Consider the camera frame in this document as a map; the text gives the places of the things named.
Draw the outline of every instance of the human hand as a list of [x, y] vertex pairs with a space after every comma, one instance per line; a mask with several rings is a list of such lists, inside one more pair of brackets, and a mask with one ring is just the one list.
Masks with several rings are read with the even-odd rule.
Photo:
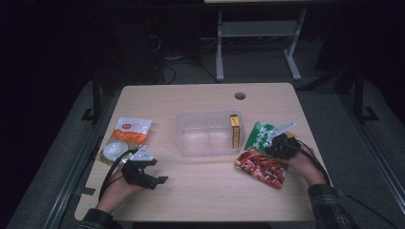
[[[310, 156], [315, 157], [313, 149], [303, 145], [302, 143], [301, 149], [307, 152]], [[303, 177], [309, 187], [314, 184], [327, 183], [319, 170], [313, 165], [312, 161], [301, 153], [297, 153], [290, 159], [280, 159], [280, 161], [286, 163], [295, 171], [295, 173]]]
[[135, 184], [129, 184], [122, 176], [121, 169], [118, 168], [109, 180], [109, 185], [104, 191], [96, 209], [111, 214], [116, 208], [124, 203], [131, 195], [144, 188]]

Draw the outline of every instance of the plastic storage bin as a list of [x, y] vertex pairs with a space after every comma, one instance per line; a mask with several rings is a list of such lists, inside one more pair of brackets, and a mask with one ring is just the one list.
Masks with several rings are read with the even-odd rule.
[[[239, 148], [232, 148], [231, 115], [240, 126]], [[237, 155], [245, 143], [244, 125], [237, 111], [197, 111], [176, 117], [176, 144], [182, 156]]]

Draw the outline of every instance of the sleeve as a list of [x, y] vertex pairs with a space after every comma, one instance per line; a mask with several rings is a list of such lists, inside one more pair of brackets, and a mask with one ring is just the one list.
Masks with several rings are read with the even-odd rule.
[[334, 188], [327, 184], [315, 184], [309, 187], [308, 194], [316, 228], [359, 228], [344, 209]]
[[90, 209], [79, 223], [78, 229], [106, 229], [113, 221], [113, 216], [98, 209]]

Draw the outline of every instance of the yellow box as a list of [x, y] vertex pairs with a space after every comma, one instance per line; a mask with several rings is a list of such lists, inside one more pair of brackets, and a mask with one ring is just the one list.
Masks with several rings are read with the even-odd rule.
[[230, 116], [230, 123], [232, 125], [232, 149], [239, 148], [241, 126], [239, 125], [239, 118], [236, 114]]

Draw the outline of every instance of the food package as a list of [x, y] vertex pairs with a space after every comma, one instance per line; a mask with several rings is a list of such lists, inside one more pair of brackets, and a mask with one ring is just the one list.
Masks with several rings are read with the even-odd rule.
[[120, 117], [110, 139], [100, 154], [100, 160], [113, 163], [128, 150], [140, 149], [146, 140], [152, 120]]
[[268, 137], [275, 126], [256, 122], [244, 151], [238, 156], [235, 166], [261, 182], [281, 189], [287, 173], [287, 165], [266, 154], [265, 148], [271, 145]]

